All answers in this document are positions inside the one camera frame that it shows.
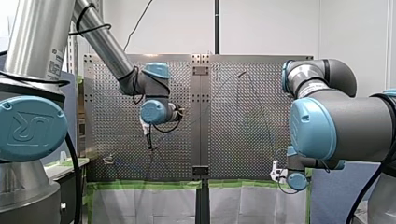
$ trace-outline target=green tape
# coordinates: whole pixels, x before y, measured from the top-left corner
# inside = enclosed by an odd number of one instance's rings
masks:
[[[246,180],[246,179],[209,180],[210,189],[241,188],[244,186],[271,188],[271,189],[278,188],[278,184],[275,181],[270,181],[270,180]],[[280,186],[282,187],[282,189],[290,189],[290,187],[287,184],[281,184]]]
[[[311,223],[311,190],[312,190],[312,183],[309,183],[308,187],[306,188],[305,224]]]
[[[106,183],[88,183],[87,188],[99,189],[200,189],[201,181],[149,182],[141,180],[116,180]]]
[[[83,161],[88,161],[89,159],[87,159],[87,158],[78,158],[78,163],[82,163]],[[59,166],[73,166],[73,162],[72,162],[72,160],[71,159],[67,159],[67,160],[65,160],[65,161],[63,161],[63,162],[61,162],[61,163],[58,163],[59,161],[53,161],[53,162],[50,162],[50,163],[47,163],[46,165],[45,165],[45,167],[50,167],[50,166],[53,166],[53,165],[59,165]]]

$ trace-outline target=gray robot arm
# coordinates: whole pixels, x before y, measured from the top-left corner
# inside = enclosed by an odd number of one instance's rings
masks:
[[[169,103],[169,71],[164,63],[149,63],[139,72],[128,60],[114,36],[103,23],[94,6],[87,0],[77,0],[73,21],[78,32],[88,31],[83,36],[101,57],[113,76],[120,83],[120,91],[126,95],[145,95],[141,119],[147,124],[161,124],[180,120],[179,106]]]
[[[304,189],[307,159],[321,163],[340,160],[382,161],[393,137],[393,108],[378,97],[356,95],[352,71],[336,60],[287,62],[283,90],[296,100],[290,108],[290,138],[287,182]]]

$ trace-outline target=white wall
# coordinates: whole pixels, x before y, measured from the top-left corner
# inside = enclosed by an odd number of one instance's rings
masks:
[[[8,49],[10,26],[17,10],[18,0],[0,0],[0,51]]]
[[[222,54],[318,57],[319,0],[220,2]]]
[[[105,22],[122,46],[149,0],[103,0]],[[154,0],[128,53],[207,53],[214,49],[213,0]]]
[[[105,21],[124,45],[149,0],[103,1]],[[214,52],[214,2],[154,0],[127,52]],[[318,56],[318,18],[318,0],[222,0],[220,52]]]
[[[320,1],[319,57],[348,64],[358,80],[358,96],[387,87],[390,1]]]

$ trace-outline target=black cable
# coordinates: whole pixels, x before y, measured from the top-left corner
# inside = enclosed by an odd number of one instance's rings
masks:
[[[35,83],[42,83],[42,84],[57,84],[59,87],[66,86],[70,84],[69,81],[67,80],[58,80],[58,81],[50,81],[50,80],[45,80],[45,79],[36,79],[36,78],[30,78],[30,77],[20,77],[17,75],[13,75],[4,71],[0,71],[1,76],[8,77],[9,79],[19,81],[19,82],[35,82]]]
[[[174,130],[178,127],[178,125],[180,124],[180,122],[181,122],[181,119],[177,122],[177,124],[175,125],[175,127],[171,128],[171,129],[169,129],[169,130],[166,130],[166,131],[159,129],[155,124],[152,125],[152,126],[155,128],[155,130],[157,130],[157,131],[160,132],[160,133],[171,133],[172,131],[174,131]]]
[[[145,97],[145,95],[142,94],[142,97],[140,97],[140,99],[138,101],[136,101],[135,97],[136,97],[136,87],[137,87],[138,76],[139,76],[139,67],[134,66],[134,70],[136,71],[136,73],[134,74],[134,79],[132,80],[133,85],[134,85],[134,92],[132,93],[132,97],[134,99],[134,104],[138,105],[140,102],[142,102],[142,100]]]
[[[142,15],[140,16],[139,20],[137,21],[136,26],[134,27],[134,29],[132,30],[132,32],[129,34],[129,36],[128,36],[128,41],[126,42],[126,45],[125,45],[125,47],[124,47],[124,51],[126,50],[126,48],[128,48],[129,42],[131,41],[131,36],[134,34],[134,32],[135,32],[136,29],[137,29],[137,26],[139,26],[140,21],[142,21],[143,17],[145,16],[146,11],[148,10],[149,5],[151,4],[151,2],[152,2],[152,0],[150,0],[150,1],[148,2],[148,4],[146,5],[145,10],[143,11]]]
[[[69,35],[83,35],[83,34],[86,34],[86,33],[89,33],[89,32],[104,28],[104,27],[107,27],[107,29],[110,30],[111,29],[111,24],[106,23],[106,24],[103,24],[103,25],[100,25],[100,26],[93,27],[93,28],[88,29],[88,30],[77,31],[77,32],[74,32],[74,33],[69,33]]]
[[[82,186],[81,186],[81,171],[79,170],[78,157],[76,150],[73,146],[72,139],[69,133],[66,135],[66,144],[70,151],[70,157],[72,158],[74,174],[76,178],[76,211],[74,223],[79,223],[81,217],[81,206],[82,206]]]
[[[281,185],[280,185],[280,178],[285,178],[285,179],[286,179],[285,176],[281,176],[284,170],[285,170],[285,168],[283,168],[283,169],[280,171],[279,176],[277,177],[277,186],[279,187],[279,189],[280,189],[283,193],[285,193],[285,194],[296,194],[296,193],[300,192],[299,190],[296,190],[296,191],[294,191],[294,192],[286,192],[285,190],[282,189],[282,187],[281,187]]]
[[[148,126],[148,149],[152,150],[151,124]]]

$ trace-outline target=logo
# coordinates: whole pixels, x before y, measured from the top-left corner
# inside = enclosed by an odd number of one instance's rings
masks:
[[[18,112],[14,115],[7,144],[18,147],[45,147],[48,145],[53,117]]]

